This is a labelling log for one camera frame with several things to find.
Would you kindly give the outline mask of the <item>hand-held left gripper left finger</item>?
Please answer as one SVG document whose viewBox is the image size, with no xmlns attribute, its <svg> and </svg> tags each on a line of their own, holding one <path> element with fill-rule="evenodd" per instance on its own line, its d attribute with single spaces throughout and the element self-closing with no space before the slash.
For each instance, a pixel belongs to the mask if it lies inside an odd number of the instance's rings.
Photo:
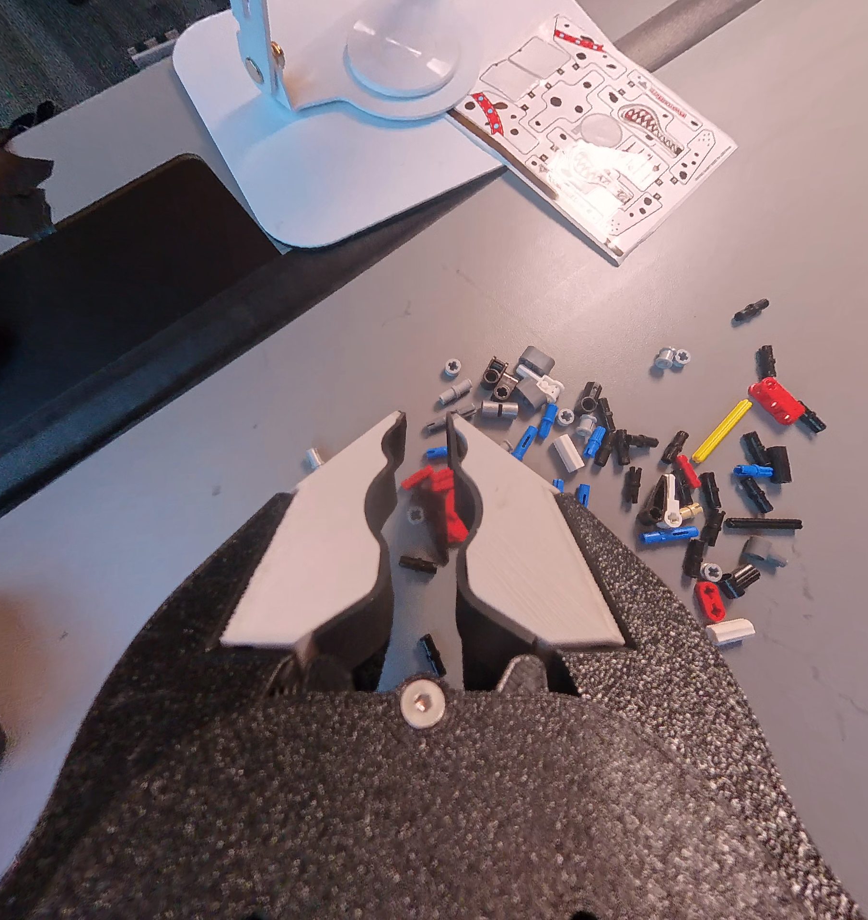
<svg viewBox="0 0 868 920">
<path fill-rule="evenodd" d="M 393 625 L 382 528 L 397 504 L 406 416 L 394 411 L 305 477 L 220 638 L 223 646 L 366 661 Z"/>
</svg>

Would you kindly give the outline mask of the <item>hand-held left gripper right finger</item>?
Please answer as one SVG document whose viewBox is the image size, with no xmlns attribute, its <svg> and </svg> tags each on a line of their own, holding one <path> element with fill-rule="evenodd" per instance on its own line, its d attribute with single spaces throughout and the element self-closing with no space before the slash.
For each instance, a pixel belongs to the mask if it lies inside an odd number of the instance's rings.
<svg viewBox="0 0 868 920">
<path fill-rule="evenodd" d="M 458 416 L 448 419 L 463 603 L 527 644 L 622 648 L 625 638 L 547 480 Z"/>
</svg>

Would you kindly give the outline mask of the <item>red brick connector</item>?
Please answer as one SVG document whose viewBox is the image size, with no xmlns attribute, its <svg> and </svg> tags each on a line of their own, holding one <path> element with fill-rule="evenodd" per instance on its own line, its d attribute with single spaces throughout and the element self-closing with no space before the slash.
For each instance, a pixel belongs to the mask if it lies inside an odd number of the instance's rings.
<svg viewBox="0 0 868 920">
<path fill-rule="evenodd" d="M 467 539 L 469 530 L 456 510 L 453 470 L 436 471 L 431 482 L 433 492 L 442 499 L 447 546 L 459 546 Z"/>
</svg>

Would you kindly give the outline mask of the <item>pile of small brick pieces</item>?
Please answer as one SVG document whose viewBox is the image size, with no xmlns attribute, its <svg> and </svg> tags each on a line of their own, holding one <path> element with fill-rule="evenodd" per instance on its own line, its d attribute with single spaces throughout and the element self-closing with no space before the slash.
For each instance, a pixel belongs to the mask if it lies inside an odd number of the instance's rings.
<svg viewBox="0 0 868 920">
<path fill-rule="evenodd" d="M 359 303 L 324 319 L 308 340 L 318 347 L 307 363 L 320 374 L 309 409 L 298 409 L 298 431 L 313 453 L 352 442 L 392 409 L 405 412 L 405 465 L 401 476 L 427 464 L 423 423 L 448 383 L 447 359 L 460 378 L 478 377 L 486 359 L 516 358 L 523 346 L 555 358 L 550 372 L 566 386 L 565 403 L 582 385 L 601 388 L 599 418 L 610 409 L 615 431 L 600 443 L 602 421 L 587 444 L 595 454 L 569 471 L 551 442 L 534 436 L 523 462 L 578 510 L 638 552 L 660 562 L 666 583 L 690 592 L 693 615 L 711 624 L 750 622 L 742 648 L 767 608 L 766 584 L 792 585 L 799 535 L 818 534 L 824 499 L 808 499 L 805 473 L 814 449 L 827 457 L 826 400 L 814 406 L 810 375 L 788 374 L 787 349 L 769 336 L 754 349 L 748 341 L 758 317 L 726 327 L 720 316 L 691 310 L 690 321 L 664 329 L 634 306 L 584 310 L 567 319 L 537 304 L 511 310 L 460 301 L 458 296 L 422 302 L 406 297 L 399 310 L 370 316 L 381 300 Z"/>
</svg>

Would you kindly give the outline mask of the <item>grey desk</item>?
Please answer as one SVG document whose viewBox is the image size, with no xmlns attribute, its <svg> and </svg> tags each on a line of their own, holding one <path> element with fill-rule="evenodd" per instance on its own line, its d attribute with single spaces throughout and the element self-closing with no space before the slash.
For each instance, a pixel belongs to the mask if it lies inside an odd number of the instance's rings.
<svg viewBox="0 0 868 920">
<path fill-rule="evenodd" d="M 783 443 L 802 531 L 730 616 L 728 661 L 798 814 L 868 916 L 868 2 L 761 2 L 660 71 L 738 150 L 615 267 L 504 174 L 276 335 L 0 518 L 0 879 L 104 678 L 273 494 L 394 409 L 406 470 L 444 362 L 534 344 L 568 388 L 693 450 L 773 346 L 811 436 L 755 407 L 705 464 L 748 507 L 741 433 Z"/>
<path fill-rule="evenodd" d="M 670 60 L 690 46 L 668 37 L 650 35 L 648 20 L 662 23 L 661 10 L 675 2 L 455 2 L 473 32 L 480 52 L 479 72 L 520 46 L 553 14 L 575 7 L 592 19 L 612 43 L 635 63 L 648 70 L 654 60 L 671 54 Z M 230 95 L 233 106 L 218 126 L 217 144 L 199 119 L 199 111 L 186 92 L 182 74 L 187 68 L 200 72 L 204 88 L 205 64 L 197 51 L 229 51 L 235 48 L 235 23 L 231 14 L 224 28 L 203 26 L 190 29 L 194 47 L 177 52 L 175 60 L 161 62 L 89 99 L 55 118 L 25 132 L 12 144 L 22 155 L 54 160 L 54 171 L 44 185 L 54 218 L 61 221 L 84 207 L 126 186 L 155 167 L 181 154 L 205 159 L 212 171 L 243 203 L 257 222 L 280 244 L 313 248 L 318 244 L 341 243 L 358 230 L 374 225 L 382 229 L 384 217 L 406 216 L 409 204 L 433 200 L 434 192 L 448 192 L 467 186 L 461 179 L 494 178 L 499 160 L 478 141 L 463 132 L 452 119 L 443 116 L 422 126 L 380 128 L 356 110 L 323 107 L 319 114 L 294 116 L 288 123 L 277 103 L 268 111 L 269 99 L 256 89 L 236 99 L 230 90 L 212 87 L 208 99 Z M 422 247 L 431 259 L 452 253 L 451 264 L 460 265 L 460 244 L 472 247 L 474 255 L 486 254 L 496 261 L 498 244 L 510 252 L 515 241 L 511 219 L 521 219 L 524 229 L 523 256 L 549 231 L 553 217 L 519 181 L 508 176 L 511 192 L 523 194 L 523 204 L 497 201 L 497 217 L 489 217 L 484 199 L 441 224 L 423 237 Z"/>
</svg>

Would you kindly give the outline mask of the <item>white book stand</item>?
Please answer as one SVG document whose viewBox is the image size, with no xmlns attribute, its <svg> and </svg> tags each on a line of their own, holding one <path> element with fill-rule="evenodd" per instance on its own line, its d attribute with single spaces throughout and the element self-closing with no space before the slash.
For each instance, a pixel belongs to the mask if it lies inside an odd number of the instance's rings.
<svg viewBox="0 0 868 920">
<path fill-rule="evenodd" d="M 497 169 L 448 112 L 526 2 L 231 2 L 174 68 L 257 222 L 323 247 Z"/>
</svg>

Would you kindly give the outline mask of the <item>toy sticker sheet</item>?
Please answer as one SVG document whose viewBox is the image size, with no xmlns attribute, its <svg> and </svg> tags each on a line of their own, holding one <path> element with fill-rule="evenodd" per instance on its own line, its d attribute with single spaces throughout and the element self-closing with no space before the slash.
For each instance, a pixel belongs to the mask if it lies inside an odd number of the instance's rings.
<svg viewBox="0 0 868 920">
<path fill-rule="evenodd" d="M 450 115 L 618 265 L 737 148 L 584 14 L 540 24 Z"/>
</svg>

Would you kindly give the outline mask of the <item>brown crumpled paper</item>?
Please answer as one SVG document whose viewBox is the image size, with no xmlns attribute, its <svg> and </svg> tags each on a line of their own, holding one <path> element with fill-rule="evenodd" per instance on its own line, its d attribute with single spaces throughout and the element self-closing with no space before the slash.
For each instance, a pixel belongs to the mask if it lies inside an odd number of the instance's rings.
<svg viewBox="0 0 868 920">
<path fill-rule="evenodd" d="M 39 239 L 55 231 L 46 193 L 39 188 L 54 162 L 7 150 L 25 129 L 19 123 L 0 128 L 0 235 Z"/>
</svg>

